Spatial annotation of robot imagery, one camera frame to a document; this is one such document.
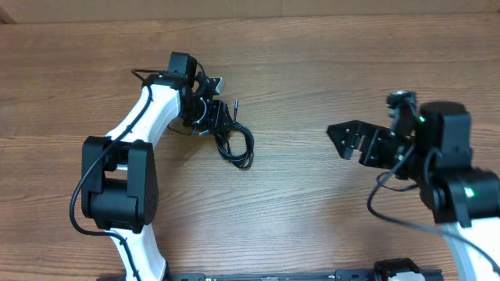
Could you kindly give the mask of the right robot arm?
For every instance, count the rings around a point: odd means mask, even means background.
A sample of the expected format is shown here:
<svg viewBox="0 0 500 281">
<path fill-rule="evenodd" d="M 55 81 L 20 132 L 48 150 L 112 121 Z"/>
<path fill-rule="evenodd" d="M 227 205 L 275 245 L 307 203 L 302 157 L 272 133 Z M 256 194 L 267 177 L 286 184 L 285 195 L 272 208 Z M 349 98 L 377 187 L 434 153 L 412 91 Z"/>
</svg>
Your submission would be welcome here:
<svg viewBox="0 0 500 281">
<path fill-rule="evenodd" d="M 461 280 L 499 277 L 499 177 L 472 165 L 472 118 L 465 105 L 434 101 L 390 101 L 393 123 L 383 127 L 352 120 L 327 127 L 338 154 L 383 169 L 366 207 L 379 219 L 444 237 Z M 383 215 L 373 208 L 377 191 L 395 176 L 413 180 L 435 226 Z"/>
</svg>

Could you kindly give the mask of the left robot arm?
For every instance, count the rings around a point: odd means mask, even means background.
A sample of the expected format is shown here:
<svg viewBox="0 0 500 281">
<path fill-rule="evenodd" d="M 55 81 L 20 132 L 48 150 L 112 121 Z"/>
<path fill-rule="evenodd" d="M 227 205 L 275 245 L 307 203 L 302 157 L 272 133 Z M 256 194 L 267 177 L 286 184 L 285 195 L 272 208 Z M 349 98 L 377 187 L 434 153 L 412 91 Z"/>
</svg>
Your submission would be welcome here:
<svg viewBox="0 0 500 281">
<path fill-rule="evenodd" d="M 71 199 L 93 219 L 93 235 L 110 237 L 125 266 L 125 280 L 166 280 L 169 269 L 155 240 L 159 206 L 154 150 L 169 124 L 223 133 L 233 121 L 217 99 L 223 78 L 207 76 L 191 55 L 172 52 L 167 69 L 135 69 L 141 93 L 123 121 L 82 146 L 81 180 Z"/>
</svg>

